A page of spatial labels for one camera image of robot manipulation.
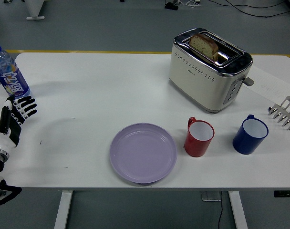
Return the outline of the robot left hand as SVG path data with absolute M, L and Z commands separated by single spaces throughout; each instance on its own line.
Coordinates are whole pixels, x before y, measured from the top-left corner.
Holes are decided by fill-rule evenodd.
M 0 110 L 0 146 L 15 148 L 20 140 L 21 126 L 26 119 L 37 113 L 35 98 L 16 99 L 10 96 Z

